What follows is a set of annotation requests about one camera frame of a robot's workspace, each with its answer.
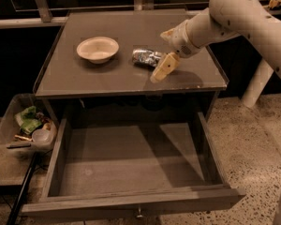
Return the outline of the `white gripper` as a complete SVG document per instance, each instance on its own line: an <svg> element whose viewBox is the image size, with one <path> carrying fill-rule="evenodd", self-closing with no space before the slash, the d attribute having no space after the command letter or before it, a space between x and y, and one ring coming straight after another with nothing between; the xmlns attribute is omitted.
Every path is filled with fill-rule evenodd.
<svg viewBox="0 0 281 225"><path fill-rule="evenodd" d="M166 53L161 57L150 77L152 83L160 83L172 73L179 66L180 57L189 58L200 51L200 48L196 47L188 37L187 25L188 20L185 20L160 34L160 37L170 44L174 52Z"/></svg>

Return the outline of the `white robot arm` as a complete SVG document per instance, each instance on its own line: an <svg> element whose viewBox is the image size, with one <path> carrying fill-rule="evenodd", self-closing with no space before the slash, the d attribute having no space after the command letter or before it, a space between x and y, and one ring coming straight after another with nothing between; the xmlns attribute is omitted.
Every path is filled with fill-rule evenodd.
<svg viewBox="0 0 281 225"><path fill-rule="evenodd" d="M161 37L174 56L188 58L234 35L246 38L281 78L281 21L258 0L210 0L208 8ZM281 127L264 130L272 137L269 144L220 150L231 181L248 189L241 203L227 213L164 217L163 225L281 225Z"/></svg>

